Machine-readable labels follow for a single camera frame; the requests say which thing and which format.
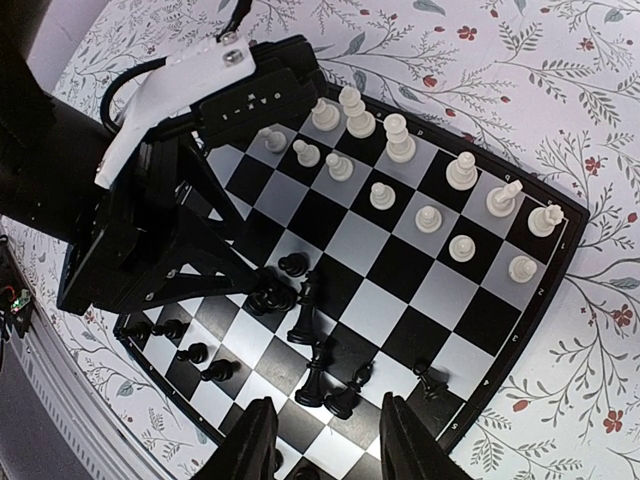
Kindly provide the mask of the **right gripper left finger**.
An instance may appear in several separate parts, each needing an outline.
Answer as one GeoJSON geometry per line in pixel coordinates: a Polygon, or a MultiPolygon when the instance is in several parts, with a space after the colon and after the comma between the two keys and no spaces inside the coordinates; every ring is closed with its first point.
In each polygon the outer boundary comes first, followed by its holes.
{"type": "Polygon", "coordinates": [[[272,399],[253,400],[224,442],[197,472],[197,480],[273,479],[277,430],[272,399]]]}

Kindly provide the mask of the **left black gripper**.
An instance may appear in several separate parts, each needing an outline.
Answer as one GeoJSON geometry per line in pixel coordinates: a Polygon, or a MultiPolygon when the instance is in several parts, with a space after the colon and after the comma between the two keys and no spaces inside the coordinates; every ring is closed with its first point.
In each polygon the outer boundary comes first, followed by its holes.
{"type": "Polygon", "coordinates": [[[261,313],[288,309],[295,291],[233,250],[246,224],[208,164],[195,105],[251,76],[289,69],[307,113],[327,92],[310,42],[295,35],[251,45],[236,34],[207,39],[139,66],[145,79],[126,106],[96,174],[100,192],[67,249],[59,309],[129,314],[199,296],[243,293],[261,313]]]}

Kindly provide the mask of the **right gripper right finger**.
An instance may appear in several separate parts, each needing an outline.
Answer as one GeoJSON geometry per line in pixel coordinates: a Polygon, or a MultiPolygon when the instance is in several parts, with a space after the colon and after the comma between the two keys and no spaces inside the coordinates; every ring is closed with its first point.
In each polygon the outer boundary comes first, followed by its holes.
{"type": "Polygon", "coordinates": [[[402,397],[384,395],[379,430],[383,479],[465,478],[402,397]]]}

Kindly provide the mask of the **black pawn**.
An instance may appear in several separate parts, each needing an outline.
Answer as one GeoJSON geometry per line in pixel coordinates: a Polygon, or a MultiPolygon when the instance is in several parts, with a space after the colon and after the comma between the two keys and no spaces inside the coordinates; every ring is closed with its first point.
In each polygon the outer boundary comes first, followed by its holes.
{"type": "Polygon", "coordinates": [[[187,323],[183,323],[178,319],[170,319],[164,323],[156,323],[151,328],[151,334],[154,336],[164,336],[169,340],[179,340],[184,336],[188,327],[189,325],[187,323]]]}

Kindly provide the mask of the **black pawn corner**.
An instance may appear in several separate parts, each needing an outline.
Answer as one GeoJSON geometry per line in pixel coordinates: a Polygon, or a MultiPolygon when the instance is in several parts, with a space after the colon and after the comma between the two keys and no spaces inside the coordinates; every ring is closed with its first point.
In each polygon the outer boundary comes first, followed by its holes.
{"type": "Polygon", "coordinates": [[[146,341],[151,334],[151,327],[144,322],[136,322],[126,326],[121,333],[124,338],[130,338],[135,341],[146,341]]]}

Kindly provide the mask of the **black white chessboard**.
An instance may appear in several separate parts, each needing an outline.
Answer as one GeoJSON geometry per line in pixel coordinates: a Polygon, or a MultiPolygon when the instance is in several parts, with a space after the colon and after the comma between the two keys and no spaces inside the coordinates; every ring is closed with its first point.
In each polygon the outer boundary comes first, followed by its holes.
{"type": "Polygon", "coordinates": [[[383,397],[403,397],[446,450],[463,438],[509,374],[539,325],[577,250],[588,211],[550,185],[415,116],[407,128],[412,160],[386,153],[384,119],[393,108],[366,100],[374,133],[330,131],[310,116],[273,126],[285,147],[268,150],[255,136],[214,149],[210,164],[246,221],[235,251],[269,268],[299,294],[306,274],[319,275],[314,327],[331,348],[322,378],[324,402],[294,400],[308,377],[314,345],[287,341],[300,312],[257,315],[244,294],[195,297],[118,318],[124,347],[194,424],[197,438],[219,445],[251,401],[272,399],[279,479],[309,468],[322,479],[380,477],[383,397]],[[466,191],[446,180],[461,152],[476,159],[478,180],[466,191]],[[488,193],[520,180],[507,217],[491,215],[488,193]],[[557,204],[563,221],[544,238],[528,228],[536,207],[557,204]],[[538,270],[514,282],[510,261],[538,270]],[[179,340],[150,334],[124,338],[128,325],[178,319],[179,340]],[[200,364],[176,359],[202,342],[200,364]],[[224,382],[202,381],[215,360],[233,363],[224,382]]]}

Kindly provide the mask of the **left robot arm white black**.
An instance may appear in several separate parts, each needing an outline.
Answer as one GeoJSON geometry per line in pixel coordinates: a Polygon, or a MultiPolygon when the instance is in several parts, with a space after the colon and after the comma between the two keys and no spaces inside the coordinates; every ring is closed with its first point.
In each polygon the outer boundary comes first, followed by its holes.
{"type": "Polygon", "coordinates": [[[1,39],[1,211],[67,244],[57,305],[116,314],[245,294],[260,314],[296,291],[232,244],[246,224],[215,148],[307,114],[328,90],[302,35],[250,44],[237,4],[215,36],[116,77],[92,119],[44,92],[1,39]]]}

